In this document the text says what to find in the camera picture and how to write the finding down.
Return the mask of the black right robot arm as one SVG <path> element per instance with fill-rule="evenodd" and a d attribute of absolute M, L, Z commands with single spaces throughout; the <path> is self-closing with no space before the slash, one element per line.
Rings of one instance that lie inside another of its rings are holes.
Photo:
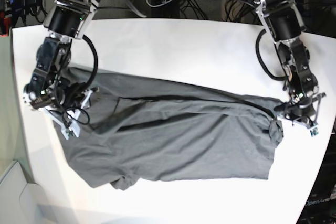
<path fill-rule="evenodd" d="M 139 17 L 145 18 L 130 0 L 126 5 Z M 98 71 L 98 54 L 90 39 L 85 35 L 88 24 L 93 20 L 101 0 L 55 0 L 47 14 L 43 27 L 49 35 L 37 50 L 36 67 L 30 82 L 24 87 L 24 102 L 32 110 L 76 108 L 79 99 L 86 96 Z M 77 84 L 60 84 L 61 72 L 71 59 L 71 44 L 85 40 L 94 56 L 93 72 L 89 80 Z"/>

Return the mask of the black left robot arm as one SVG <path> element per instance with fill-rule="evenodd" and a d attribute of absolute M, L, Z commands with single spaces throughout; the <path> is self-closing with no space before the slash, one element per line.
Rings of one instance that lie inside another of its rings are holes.
<path fill-rule="evenodd" d="M 284 77 L 276 80 L 284 82 L 289 101 L 277 107 L 275 111 L 293 122 L 306 127 L 317 124 L 319 107 L 323 94 L 309 67 L 309 51 L 300 36 L 306 30 L 296 0 L 253 0 L 255 12 L 264 29 L 262 34 L 272 37 L 277 57 Z"/>

